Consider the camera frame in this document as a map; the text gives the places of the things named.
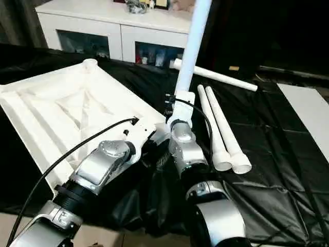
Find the floor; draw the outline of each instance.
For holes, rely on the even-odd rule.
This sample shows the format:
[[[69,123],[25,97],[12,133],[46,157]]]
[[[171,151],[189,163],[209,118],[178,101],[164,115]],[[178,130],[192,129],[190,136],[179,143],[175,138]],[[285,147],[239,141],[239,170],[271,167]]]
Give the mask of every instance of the floor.
[[[6,246],[7,240],[16,216],[0,213],[0,246]],[[18,232],[30,221],[23,218]],[[75,247],[189,247],[189,238],[178,235],[166,235],[161,238],[152,238],[142,233],[118,233],[95,226],[83,225],[75,239]]]

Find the table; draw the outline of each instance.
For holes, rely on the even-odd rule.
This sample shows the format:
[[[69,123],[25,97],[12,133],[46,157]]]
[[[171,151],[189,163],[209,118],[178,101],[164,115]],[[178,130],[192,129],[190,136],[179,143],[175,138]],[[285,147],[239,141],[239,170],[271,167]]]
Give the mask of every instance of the table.
[[[86,55],[1,45],[1,84],[80,63]],[[165,93],[174,91],[177,72],[99,59],[99,66],[159,112]],[[245,175],[218,174],[246,222],[255,243],[324,245],[328,241],[329,186],[326,123],[328,106],[313,90],[259,83],[256,93],[195,76],[213,87],[224,113],[253,169]],[[200,106],[198,97],[196,105]],[[208,154],[204,120],[194,113],[193,131]],[[8,119],[3,130],[0,210],[17,213],[40,173]],[[143,227],[153,236],[185,234],[180,213],[183,198],[166,145],[137,163],[100,196],[101,206],[87,223],[112,229]],[[27,215],[51,199],[46,183],[36,193]]]

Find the cable connector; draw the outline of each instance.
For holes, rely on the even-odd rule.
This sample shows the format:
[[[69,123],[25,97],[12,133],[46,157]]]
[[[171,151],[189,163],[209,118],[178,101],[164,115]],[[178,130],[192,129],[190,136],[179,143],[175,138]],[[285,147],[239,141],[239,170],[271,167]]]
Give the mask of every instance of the cable connector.
[[[135,117],[134,119],[131,120],[131,123],[132,123],[132,125],[135,125],[138,121],[139,121],[139,119],[137,117]]]
[[[165,103],[175,103],[175,100],[176,100],[176,96],[175,95],[171,95],[171,94],[166,94],[165,96]]]

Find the curtain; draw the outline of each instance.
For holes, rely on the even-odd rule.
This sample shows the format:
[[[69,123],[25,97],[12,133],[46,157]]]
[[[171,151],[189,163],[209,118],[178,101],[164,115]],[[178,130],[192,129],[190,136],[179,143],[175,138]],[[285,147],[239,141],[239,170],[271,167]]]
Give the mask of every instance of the curtain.
[[[35,7],[49,0],[0,0],[0,43],[47,47]]]

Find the white pipe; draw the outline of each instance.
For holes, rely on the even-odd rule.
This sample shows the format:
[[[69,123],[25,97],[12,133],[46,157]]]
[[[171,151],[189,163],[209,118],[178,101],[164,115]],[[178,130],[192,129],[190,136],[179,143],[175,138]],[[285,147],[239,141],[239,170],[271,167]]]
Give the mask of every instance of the white pipe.
[[[172,67],[181,71],[181,65],[182,65],[181,59],[177,58]],[[251,90],[254,92],[257,90],[257,86],[254,84],[251,84],[251,83],[248,83],[245,81],[241,81],[241,80],[229,77],[229,76],[225,76],[225,75],[213,72],[211,70],[207,70],[205,68],[200,68],[198,66],[194,67],[194,73],[197,75],[203,76],[203,77],[207,77],[207,78],[210,78],[210,79],[213,79],[216,81],[220,81],[220,82],[223,82],[226,84],[230,84],[233,86],[238,86],[243,89]]]
[[[225,115],[211,89],[206,87],[207,96],[215,116],[218,127],[221,131],[227,151],[232,158],[232,168],[236,174],[244,174],[251,170],[251,163],[248,157],[242,152],[237,140],[225,118]]]
[[[179,71],[175,92],[179,90],[188,91],[190,88],[193,69],[200,50],[211,2],[212,0],[196,0],[190,32],[186,48],[184,50],[182,66]]]
[[[210,104],[205,92],[205,89],[202,85],[197,87],[200,96],[200,102],[202,111],[207,116],[210,122],[210,127],[212,130],[212,162],[217,171],[227,171],[232,168],[232,160],[230,154],[226,151],[220,130],[216,124],[214,115],[212,114]]]

